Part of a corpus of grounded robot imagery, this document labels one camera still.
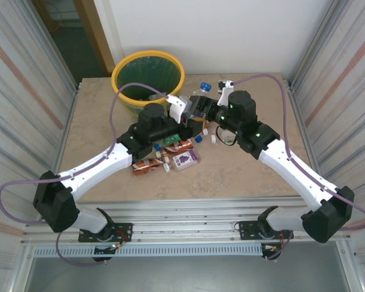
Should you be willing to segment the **wooden door frame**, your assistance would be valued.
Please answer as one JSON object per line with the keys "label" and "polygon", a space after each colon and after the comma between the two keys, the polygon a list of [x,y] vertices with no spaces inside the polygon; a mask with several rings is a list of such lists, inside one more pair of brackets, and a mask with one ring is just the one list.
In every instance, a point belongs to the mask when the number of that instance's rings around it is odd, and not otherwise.
{"label": "wooden door frame", "polygon": [[73,0],[73,3],[100,68],[105,76],[110,77],[115,64],[94,0]]}

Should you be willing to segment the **copper label coffee bottle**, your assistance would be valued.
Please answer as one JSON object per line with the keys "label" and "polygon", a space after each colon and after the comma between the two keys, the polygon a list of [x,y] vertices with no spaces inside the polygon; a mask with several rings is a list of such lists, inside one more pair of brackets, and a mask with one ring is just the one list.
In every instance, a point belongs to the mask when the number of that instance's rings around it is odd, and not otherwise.
{"label": "copper label coffee bottle", "polygon": [[188,139],[187,141],[178,141],[174,142],[173,144],[170,144],[163,148],[162,150],[159,150],[155,153],[157,158],[161,158],[163,156],[173,156],[177,154],[181,154],[187,150],[193,149],[192,142]]}
{"label": "copper label coffee bottle", "polygon": [[163,166],[165,163],[169,163],[170,159],[169,157],[163,157],[163,158],[148,158],[143,159],[141,161],[138,161],[134,163],[131,166],[132,173],[134,176],[141,176],[146,173],[149,173],[158,167]]}

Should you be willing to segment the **purple grape label bottle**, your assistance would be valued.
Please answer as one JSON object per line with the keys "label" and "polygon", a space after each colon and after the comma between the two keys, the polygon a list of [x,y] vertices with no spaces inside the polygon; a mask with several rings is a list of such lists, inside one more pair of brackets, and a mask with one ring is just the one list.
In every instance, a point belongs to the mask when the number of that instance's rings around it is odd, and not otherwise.
{"label": "purple grape label bottle", "polygon": [[200,157],[194,150],[187,150],[184,153],[171,156],[169,162],[163,164],[164,170],[168,173],[172,170],[182,171],[200,162]]}

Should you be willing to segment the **aluminium rail frame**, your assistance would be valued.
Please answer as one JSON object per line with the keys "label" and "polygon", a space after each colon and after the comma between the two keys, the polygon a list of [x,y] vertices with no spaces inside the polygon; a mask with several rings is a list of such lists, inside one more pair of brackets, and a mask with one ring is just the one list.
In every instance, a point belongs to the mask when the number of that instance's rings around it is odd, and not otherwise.
{"label": "aluminium rail frame", "polygon": [[132,223],[132,244],[237,242],[236,223],[254,220],[274,205],[305,206],[296,196],[80,203],[103,209],[117,223]]}

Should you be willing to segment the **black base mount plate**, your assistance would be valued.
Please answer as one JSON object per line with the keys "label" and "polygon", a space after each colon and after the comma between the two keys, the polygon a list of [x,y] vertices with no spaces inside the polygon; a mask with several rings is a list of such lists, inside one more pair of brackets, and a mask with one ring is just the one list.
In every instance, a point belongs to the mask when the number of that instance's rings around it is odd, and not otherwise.
{"label": "black base mount plate", "polygon": [[258,221],[239,221],[235,225],[236,230],[239,231],[241,240],[280,240],[288,239],[290,236],[290,231],[274,231],[268,229],[263,231],[259,226]]}
{"label": "black base mount plate", "polygon": [[80,243],[130,242],[133,223],[108,223],[99,233],[81,229],[78,235]]}

